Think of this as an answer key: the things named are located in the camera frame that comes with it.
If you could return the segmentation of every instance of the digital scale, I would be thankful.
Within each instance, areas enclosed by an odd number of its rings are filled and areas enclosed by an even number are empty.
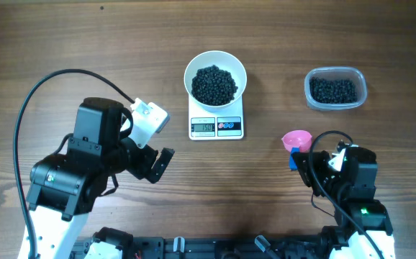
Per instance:
[[[207,111],[189,97],[189,137],[191,140],[239,140],[243,138],[243,100],[214,112]]]

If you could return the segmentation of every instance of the wooden table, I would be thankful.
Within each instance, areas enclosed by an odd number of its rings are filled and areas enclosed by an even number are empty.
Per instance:
[[[310,205],[288,168],[281,137],[341,130],[376,152],[376,198],[389,210],[398,258],[416,258],[416,2],[163,1],[0,6],[0,258],[15,258],[24,229],[12,165],[23,98],[62,68],[97,72],[130,96],[154,101],[171,121],[150,146],[176,154],[161,181],[118,175],[96,201],[82,236],[103,226],[135,236],[317,234],[334,219]],[[241,141],[188,138],[187,63],[206,50],[237,56],[248,73]],[[348,65],[368,82],[357,109],[316,112],[304,97],[313,68]],[[88,96],[126,101],[94,78],[60,76],[31,100],[20,135],[24,189],[31,167],[73,131]],[[321,148],[332,150],[336,137]],[[332,211],[324,199],[317,203]]]

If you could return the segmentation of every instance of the blue object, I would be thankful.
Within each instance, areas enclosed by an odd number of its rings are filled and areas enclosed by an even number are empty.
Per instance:
[[[293,147],[291,149],[290,154],[289,154],[289,169],[291,169],[292,171],[296,171],[297,170],[296,163],[294,162],[294,159],[291,156],[292,153],[296,153],[296,152],[299,152],[299,147]]]

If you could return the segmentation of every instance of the pink object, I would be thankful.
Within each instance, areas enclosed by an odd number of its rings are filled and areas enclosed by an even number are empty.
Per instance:
[[[291,152],[293,147],[299,147],[300,152],[306,152],[312,145],[312,136],[305,130],[294,130],[286,133],[283,138],[285,149]]]

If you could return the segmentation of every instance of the bowl of black beads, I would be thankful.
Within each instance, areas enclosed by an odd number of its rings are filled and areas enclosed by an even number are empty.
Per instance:
[[[307,106],[317,110],[352,109],[362,105],[368,91],[356,68],[328,67],[310,71],[304,80]]]
[[[211,112],[237,101],[245,90],[246,80],[243,64],[235,56],[218,50],[196,56],[184,74],[189,98]]]

